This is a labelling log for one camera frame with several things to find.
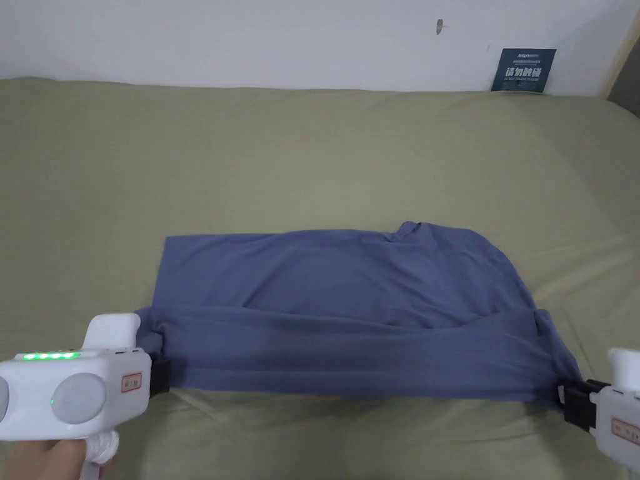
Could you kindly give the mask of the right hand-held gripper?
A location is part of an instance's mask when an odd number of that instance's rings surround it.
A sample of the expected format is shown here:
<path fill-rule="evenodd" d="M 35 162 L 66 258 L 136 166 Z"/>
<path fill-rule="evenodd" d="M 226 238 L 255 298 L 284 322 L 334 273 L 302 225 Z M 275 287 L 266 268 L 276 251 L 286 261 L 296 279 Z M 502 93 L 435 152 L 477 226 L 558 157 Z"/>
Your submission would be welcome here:
<path fill-rule="evenodd" d="M 639 479 L 639 351 L 608 352 L 612 382 L 563 382 L 557 396 L 566 423 L 589 433 L 599 452 Z"/>

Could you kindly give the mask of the person's left hand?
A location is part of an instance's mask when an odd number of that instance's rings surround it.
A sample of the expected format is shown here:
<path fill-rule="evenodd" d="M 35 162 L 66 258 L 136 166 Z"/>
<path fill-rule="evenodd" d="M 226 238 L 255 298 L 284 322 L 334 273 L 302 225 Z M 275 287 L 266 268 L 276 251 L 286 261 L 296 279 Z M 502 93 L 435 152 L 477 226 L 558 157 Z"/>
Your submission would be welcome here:
<path fill-rule="evenodd" d="M 80 479 L 86 460 L 84 439 L 16 442 L 3 479 Z"/>

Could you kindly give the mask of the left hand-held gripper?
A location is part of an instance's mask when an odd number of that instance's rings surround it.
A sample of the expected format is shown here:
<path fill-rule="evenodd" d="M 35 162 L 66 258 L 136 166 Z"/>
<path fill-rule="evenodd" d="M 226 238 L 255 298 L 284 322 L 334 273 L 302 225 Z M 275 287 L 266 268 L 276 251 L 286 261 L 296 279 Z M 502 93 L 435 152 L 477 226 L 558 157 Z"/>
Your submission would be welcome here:
<path fill-rule="evenodd" d="M 1 440 L 82 439 L 82 479 L 98 479 L 116 428 L 169 390 L 169 364 L 137 346 L 134 313 L 91 320 L 79 349 L 19 353 L 1 363 Z"/>

